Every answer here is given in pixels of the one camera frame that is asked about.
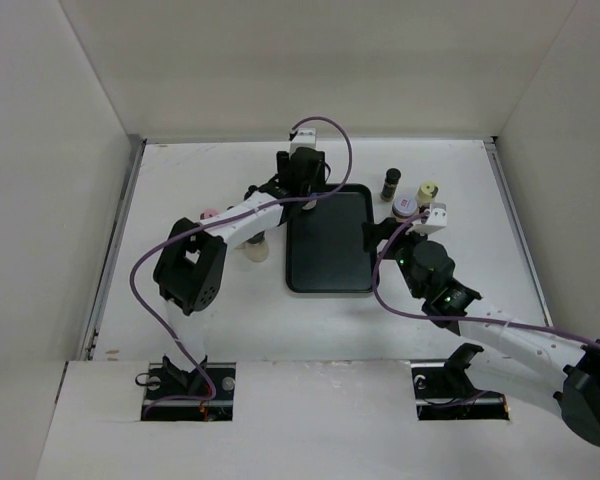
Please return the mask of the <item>clear top pepper grinder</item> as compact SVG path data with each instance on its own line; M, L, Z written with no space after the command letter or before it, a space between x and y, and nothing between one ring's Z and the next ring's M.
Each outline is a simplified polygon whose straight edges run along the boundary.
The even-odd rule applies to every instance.
M269 256L269 245L264 234L256 235L244 243L245 256L251 262L264 262Z

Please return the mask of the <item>silver lid grain bottle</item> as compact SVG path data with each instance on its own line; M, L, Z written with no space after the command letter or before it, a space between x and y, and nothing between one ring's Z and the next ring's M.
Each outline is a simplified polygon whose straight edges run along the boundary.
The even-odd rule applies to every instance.
M316 200L309 201L302 206L301 211L302 212L311 211L316 207L316 204L317 204Z

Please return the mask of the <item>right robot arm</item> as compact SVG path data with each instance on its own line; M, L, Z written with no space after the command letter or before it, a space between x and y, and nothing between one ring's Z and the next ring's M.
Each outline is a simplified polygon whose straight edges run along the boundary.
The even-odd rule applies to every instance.
M416 319L463 339L445 362L446 388L459 396L476 389L523 400L600 447L600 339L527 324L490 305L455 279L444 246L422 233L431 219L422 213L404 222L365 222L363 249L396 263L422 303Z

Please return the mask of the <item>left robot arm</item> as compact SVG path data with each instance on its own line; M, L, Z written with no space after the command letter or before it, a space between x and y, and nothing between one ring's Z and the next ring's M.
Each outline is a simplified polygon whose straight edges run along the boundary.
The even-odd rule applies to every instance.
M152 277L160 297L183 317L206 309L219 293L227 254L299 215L324 195L325 153L309 146L276 154L277 171L252 186L238 205L214 217L173 225Z

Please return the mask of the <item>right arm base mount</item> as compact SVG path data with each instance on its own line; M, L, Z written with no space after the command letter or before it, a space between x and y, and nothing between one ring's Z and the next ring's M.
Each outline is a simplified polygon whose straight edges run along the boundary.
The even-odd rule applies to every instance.
M509 420L504 395L476 389L467 376L470 361L484 349L463 344L447 359L411 363L420 421Z

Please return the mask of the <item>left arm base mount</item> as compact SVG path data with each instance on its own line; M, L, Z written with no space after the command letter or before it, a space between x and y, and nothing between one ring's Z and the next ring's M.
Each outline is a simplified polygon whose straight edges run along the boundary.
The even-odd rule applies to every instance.
M201 362L216 388L196 370L178 368L167 356L138 374L134 383L143 390L140 419L147 422L229 422L233 420L236 364Z

